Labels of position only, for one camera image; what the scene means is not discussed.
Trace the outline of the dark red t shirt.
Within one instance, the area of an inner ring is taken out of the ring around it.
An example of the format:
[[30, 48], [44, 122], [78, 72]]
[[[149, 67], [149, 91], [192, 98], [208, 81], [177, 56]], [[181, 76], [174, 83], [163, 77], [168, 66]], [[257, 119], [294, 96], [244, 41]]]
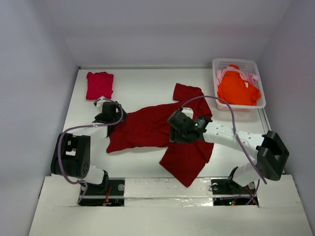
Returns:
[[192, 144], [170, 142], [170, 124], [168, 118], [186, 101], [193, 109], [193, 117], [211, 118], [212, 112], [200, 88], [176, 84], [173, 92], [175, 103], [142, 108], [129, 113], [127, 118], [115, 127], [109, 136], [107, 153], [135, 147], [167, 148], [160, 161], [169, 173], [181, 184], [189, 187], [201, 170], [210, 161], [214, 144], [195, 141]]

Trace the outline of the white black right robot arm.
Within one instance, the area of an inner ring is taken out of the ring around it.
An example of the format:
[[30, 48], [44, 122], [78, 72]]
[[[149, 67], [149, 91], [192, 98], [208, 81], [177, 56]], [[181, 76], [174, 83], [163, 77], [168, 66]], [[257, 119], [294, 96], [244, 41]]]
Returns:
[[279, 181], [289, 157], [289, 151], [278, 133], [266, 134], [234, 131], [210, 118], [199, 116], [192, 119], [183, 109], [175, 111], [167, 120], [171, 126], [170, 141], [176, 143], [220, 144], [242, 151], [249, 157], [248, 164], [235, 167], [226, 181], [227, 189], [237, 193], [259, 179]]

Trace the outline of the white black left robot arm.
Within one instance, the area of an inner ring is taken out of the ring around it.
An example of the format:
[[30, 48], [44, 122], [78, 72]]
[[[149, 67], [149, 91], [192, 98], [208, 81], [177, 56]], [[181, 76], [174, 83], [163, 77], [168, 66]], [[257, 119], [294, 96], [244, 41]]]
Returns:
[[106, 172], [91, 165], [93, 145], [106, 139], [127, 118], [120, 103], [108, 99], [94, 102], [99, 114], [91, 124], [71, 127], [57, 139], [51, 162], [51, 173], [63, 176], [71, 184], [91, 184], [98, 194], [108, 191]]

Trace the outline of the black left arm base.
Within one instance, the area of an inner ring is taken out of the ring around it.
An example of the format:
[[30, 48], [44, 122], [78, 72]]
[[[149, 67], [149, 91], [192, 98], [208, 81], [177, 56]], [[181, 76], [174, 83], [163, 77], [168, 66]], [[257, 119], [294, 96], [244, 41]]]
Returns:
[[89, 184], [79, 205], [83, 207], [123, 207], [125, 205], [124, 192], [124, 178], [110, 178], [104, 186]]

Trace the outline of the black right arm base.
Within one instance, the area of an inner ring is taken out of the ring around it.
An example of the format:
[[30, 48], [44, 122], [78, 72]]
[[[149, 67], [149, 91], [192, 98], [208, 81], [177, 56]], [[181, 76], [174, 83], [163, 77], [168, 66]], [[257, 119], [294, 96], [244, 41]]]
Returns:
[[215, 178], [211, 180], [208, 188], [212, 192], [215, 206], [258, 206], [256, 185], [250, 182], [246, 186], [240, 186], [232, 178], [237, 170], [235, 167], [228, 178]]

